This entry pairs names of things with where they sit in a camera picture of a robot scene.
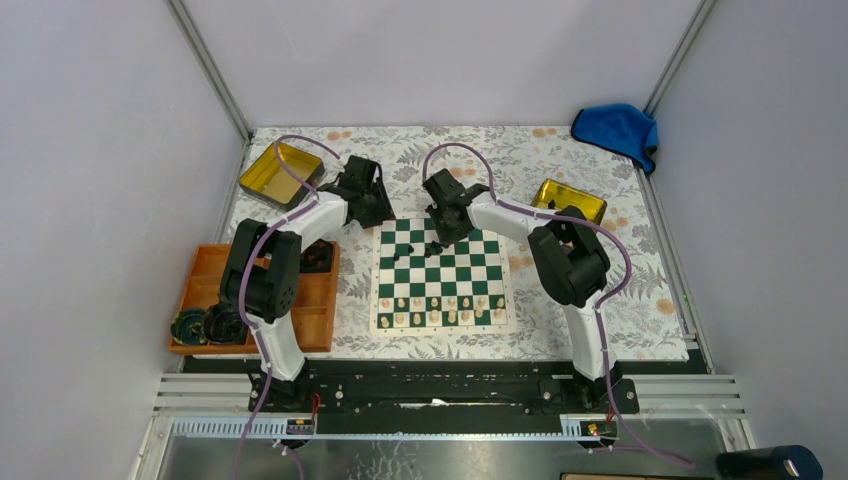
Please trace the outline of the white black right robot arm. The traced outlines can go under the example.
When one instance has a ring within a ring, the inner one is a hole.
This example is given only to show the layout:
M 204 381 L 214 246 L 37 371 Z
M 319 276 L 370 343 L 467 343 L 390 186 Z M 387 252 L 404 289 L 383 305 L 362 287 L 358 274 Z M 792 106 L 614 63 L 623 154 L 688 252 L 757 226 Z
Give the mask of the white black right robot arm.
M 614 361 L 604 348 L 606 335 L 588 318 L 588 305 L 606 288 L 611 262 L 592 223 L 577 208 L 553 213 L 508 204 L 483 184 L 463 186 L 446 169 L 425 179 L 423 188 L 443 246 L 487 230 L 529 247 L 543 290 L 565 308 L 572 363 L 584 376 L 573 386 L 575 402 L 589 412 L 601 410 L 613 398 L 605 375 Z

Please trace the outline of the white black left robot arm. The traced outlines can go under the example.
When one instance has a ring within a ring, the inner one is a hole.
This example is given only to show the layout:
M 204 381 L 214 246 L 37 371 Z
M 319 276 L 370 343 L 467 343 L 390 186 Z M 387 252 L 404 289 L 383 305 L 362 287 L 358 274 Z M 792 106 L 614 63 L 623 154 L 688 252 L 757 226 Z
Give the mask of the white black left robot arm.
M 336 180 L 320 186 L 312 199 L 281 219 L 272 224 L 246 219 L 238 224 L 219 296 L 238 310 L 250 330 L 263 371 L 276 379 L 272 398 L 285 410 L 304 407 L 311 388 L 298 376 L 305 356 L 291 318 L 302 253 L 352 222 L 367 229 L 394 218 L 382 166 L 350 156 Z

